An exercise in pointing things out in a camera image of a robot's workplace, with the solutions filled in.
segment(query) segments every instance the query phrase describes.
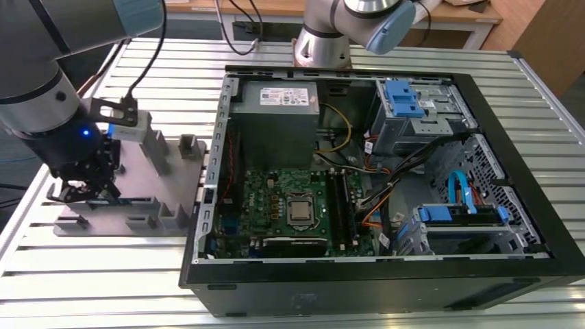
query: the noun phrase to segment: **green circuit board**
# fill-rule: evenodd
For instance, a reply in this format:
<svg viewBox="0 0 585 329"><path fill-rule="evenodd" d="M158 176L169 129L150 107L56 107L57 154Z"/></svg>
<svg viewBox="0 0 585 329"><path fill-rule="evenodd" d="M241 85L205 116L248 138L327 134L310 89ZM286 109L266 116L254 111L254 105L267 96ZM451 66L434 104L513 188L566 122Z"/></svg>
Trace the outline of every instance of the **green circuit board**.
<svg viewBox="0 0 585 329"><path fill-rule="evenodd" d="M362 196L361 177L357 173L346 175L351 199ZM248 171L242 190L241 214L222 218L226 258L246 258L249 240L236 239L254 236L311 237L327 240L326 256L373 255L371 237L355 235L355 243L345 250L331 243L330 205L327 199L325 171L277 170L270 172ZM306 200L313 211L313 224L291 226L287 222L290 200Z"/></svg>

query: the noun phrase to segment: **motherboard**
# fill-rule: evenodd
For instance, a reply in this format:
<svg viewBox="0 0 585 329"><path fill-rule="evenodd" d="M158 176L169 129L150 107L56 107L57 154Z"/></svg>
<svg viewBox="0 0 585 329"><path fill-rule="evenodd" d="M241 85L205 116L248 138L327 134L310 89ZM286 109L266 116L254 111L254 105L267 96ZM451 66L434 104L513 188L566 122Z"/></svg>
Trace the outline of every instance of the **motherboard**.
<svg viewBox="0 0 585 329"><path fill-rule="evenodd" d="M222 257L371 256L353 213L362 196L357 172L246 171L241 211L221 220Z"/></svg>

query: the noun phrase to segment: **yellow wire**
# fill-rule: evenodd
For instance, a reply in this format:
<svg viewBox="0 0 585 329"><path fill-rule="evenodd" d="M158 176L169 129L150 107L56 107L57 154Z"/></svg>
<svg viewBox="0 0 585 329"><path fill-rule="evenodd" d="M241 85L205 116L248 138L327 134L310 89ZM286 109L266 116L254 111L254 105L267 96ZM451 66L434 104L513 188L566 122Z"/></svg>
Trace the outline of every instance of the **yellow wire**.
<svg viewBox="0 0 585 329"><path fill-rule="evenodd" d="M331 105L329 105L326 103L321 103L321 105L329 107L329 109L335 111L338 116L341 117L341 119L343 119L345 125L347 125L347 137L345 137L343 143L339 146L334 147L333 149L318 149L318 150L315 150L314 153L318 153L318 154L330 153L330 152L337 151L338 149L343 148L345 145L349 144L349 141L350 141L350 123L349 123L347 117Z"/></svg>

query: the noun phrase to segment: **ram slot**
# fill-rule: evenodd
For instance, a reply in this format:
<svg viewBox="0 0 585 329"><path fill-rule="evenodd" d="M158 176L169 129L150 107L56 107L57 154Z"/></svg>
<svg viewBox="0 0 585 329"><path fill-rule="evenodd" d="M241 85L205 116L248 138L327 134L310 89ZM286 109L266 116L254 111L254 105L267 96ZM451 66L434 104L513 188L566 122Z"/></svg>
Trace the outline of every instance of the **ram slot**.
<svg viewBox="0 0 585 329"><path fill-rule="evenodd" d="M350 246L350 218L349 204L345 200L343 177L335 173L327 173L326 178L330 240L334 249L345 251Z"/></svg>

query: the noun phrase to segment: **power supply label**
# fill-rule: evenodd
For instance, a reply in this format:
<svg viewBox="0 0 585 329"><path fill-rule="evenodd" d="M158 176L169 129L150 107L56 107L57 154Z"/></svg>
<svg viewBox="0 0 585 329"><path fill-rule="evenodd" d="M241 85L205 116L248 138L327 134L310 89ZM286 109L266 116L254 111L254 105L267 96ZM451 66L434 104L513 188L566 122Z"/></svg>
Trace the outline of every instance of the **power supply label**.
<svg viewBox="0 0 585 329"><path fill-rule="evenodd" d="M306 88L262 88L260 105L307 106L309 90Z"/></svg>

